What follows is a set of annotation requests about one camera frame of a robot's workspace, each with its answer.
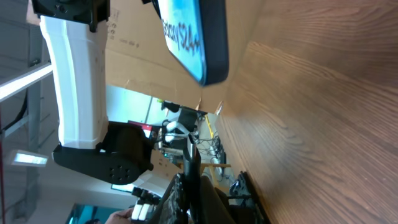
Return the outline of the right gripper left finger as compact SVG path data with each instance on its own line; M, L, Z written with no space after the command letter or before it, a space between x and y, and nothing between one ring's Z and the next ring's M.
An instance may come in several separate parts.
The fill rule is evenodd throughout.
M148 224L184 224L187 222L185 176L176 174Z

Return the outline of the Galaxy S24 smartphone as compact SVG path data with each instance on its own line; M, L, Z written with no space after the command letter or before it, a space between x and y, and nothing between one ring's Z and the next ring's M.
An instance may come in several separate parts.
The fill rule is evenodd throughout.
M169 52L201 86L229 73L225 0L154 0Z

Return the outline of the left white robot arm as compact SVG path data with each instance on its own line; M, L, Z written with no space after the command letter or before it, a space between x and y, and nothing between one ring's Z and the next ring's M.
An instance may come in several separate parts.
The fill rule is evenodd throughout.
M106 112L107 0L33 0L53 71L60 166L114 185L132 184L166 197L178 167L135 124Z

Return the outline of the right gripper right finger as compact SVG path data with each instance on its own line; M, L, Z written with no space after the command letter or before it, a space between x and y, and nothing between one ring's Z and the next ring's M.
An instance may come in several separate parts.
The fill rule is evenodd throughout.
M218 196L207 176L200 178L200 223L202 224L235 224L232 216Z

